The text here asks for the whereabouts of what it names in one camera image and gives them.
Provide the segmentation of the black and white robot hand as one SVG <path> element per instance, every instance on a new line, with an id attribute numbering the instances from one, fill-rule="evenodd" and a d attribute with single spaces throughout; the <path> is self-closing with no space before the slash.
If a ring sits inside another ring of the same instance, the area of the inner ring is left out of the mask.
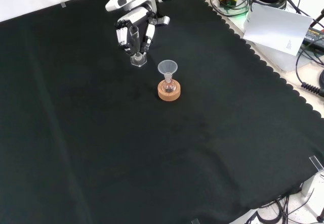
<path id="1" fill-rule="evenodd" d="M 137 60 L 146 56 L 157 26 L 166 26 L 170 22 L 168 16 L 158 16 L 155 0 L 110 0 L 106 6 L 108 12 L 120 8 L 126 14 L 115 23 L 118 45 L 130 56 Z M 144 41 L 139 40 L 138 25 L 147 22 Z"/>

